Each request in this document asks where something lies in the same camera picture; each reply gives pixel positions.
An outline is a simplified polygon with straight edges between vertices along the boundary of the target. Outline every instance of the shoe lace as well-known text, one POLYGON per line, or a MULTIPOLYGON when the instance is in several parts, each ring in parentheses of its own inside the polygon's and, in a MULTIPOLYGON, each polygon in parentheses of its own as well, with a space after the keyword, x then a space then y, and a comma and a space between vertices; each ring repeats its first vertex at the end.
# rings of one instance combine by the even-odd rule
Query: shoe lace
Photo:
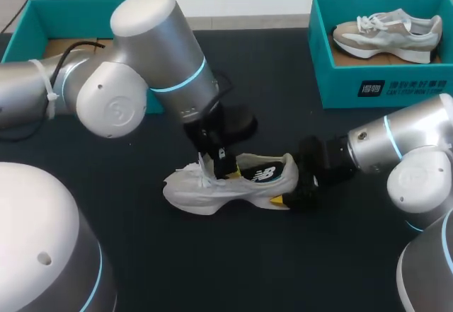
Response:
POLYGON ((369 33, 371 29, 376 30, 388 30, 387 24, 380 21, 377 14, 371 15, 370 17, 357 17, 357 27, 360 33, 369 33))
POLYGON ((194 176, 198 177, 198 185, 200 187, 211 187, 212 179, 205 175, 201 165, 198 162, 189 163, 186 167, 177 169, 178 172, 191 172, 194 176))

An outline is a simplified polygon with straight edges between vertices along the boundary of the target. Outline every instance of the white floor stripe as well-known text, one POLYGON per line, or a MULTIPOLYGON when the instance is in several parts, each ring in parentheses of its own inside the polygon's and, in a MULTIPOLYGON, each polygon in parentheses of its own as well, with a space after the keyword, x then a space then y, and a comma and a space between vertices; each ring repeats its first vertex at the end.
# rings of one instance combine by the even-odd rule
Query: white floor stripe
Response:
POLYGON ((177 0, 185 17, 308 14, 312 0, 177 0))

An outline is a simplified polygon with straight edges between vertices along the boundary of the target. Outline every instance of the shoe sole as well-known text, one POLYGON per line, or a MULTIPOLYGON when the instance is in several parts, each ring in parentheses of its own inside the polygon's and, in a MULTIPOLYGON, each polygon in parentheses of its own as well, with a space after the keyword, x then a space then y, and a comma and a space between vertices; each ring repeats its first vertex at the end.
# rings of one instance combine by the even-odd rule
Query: shoe sole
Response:
POLYGON ((400 48, 385 48, 385 49, 376 49, 376 50, 361 50, 357 48, 344 45, 341 42, 338 42, 336 39, 333 39, 334 45, 343 52, 352 55, 353 57, 359 57, 360 59, 371 59, 374 55, 386 52, 389 54, 396 55, 400 59, 405 61, 420 63, 420 64, 429 64, 431 63, 436 55, 436 50, 431 52, 416 52, 414 50, 406 50, 400 48))
MULTIPOLYGON (((258 208, 263 208, 263 209, 274 209, 274 210, 288 210, 289 208, 287 207, 280 207, 272 202, 270 202, 271 197, 259 197, 259 198, 253 198, 253 199, 244 199, 245 201, 250 202, 251 204, 255 205, 258 208)), ((168 202, 177 209, 180 209, 181 211, 187 212, 187 213, 192 213, 192 214, 197 214, 197 215, 213 215, 215 212, 217 212, 219 209, 221 209, 227 202, 233 201, 233 200, 228 200, 222 203, 216 203, 212 204, 210 206, 203 206, 203 207, 192 207, 192 206, 183 206, 180 204, 176 204, 175 202, 172 202, 167 199, 168 202)))

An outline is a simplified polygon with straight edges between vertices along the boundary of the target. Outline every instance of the white sneaker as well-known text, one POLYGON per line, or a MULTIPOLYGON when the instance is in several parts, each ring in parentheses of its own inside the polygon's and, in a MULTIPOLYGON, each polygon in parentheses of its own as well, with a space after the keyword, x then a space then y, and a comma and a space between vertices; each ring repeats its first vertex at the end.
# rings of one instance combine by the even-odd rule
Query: white sneaker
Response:
POLYGON ((292 192, 299 171, 290 154, 274 158, 241 154, 236 157, 241 177, 216 179, 211 159, 191 163, 165 179, 164 197, 183 211, 211 215, 229 201, 243 199, 257 207, 287 209, 270 202, 270 199, 292 192))
POLYGON ((333 41, 340 50, 369 59, 381 52, 415 63, 430 63, 442 37, 442 19, 409 16, 403 9, 357 17, 355 22, 337 25, 333 41))

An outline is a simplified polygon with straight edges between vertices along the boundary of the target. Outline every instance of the teal shoe box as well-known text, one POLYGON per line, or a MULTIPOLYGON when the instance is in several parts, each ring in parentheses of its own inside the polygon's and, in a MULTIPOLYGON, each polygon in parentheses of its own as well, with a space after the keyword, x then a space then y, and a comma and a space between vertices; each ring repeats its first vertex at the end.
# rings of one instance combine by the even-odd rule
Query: teal shoe box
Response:
POLYGON ((452 0, 313 0, 309 46, 324 108, 402 107, 438 93, 453 95, 452 0), (416 18, 442 17, 442 63, 335 64, 328 41, 335 25, 398 8, 416 18))
MULTIPOLYGON (((52 39, 113 38, 110 17, 123 1, 30 0, 1 62, 40 59, 52 39)), ((163 112, 148 91, 147 113, 163 112)))

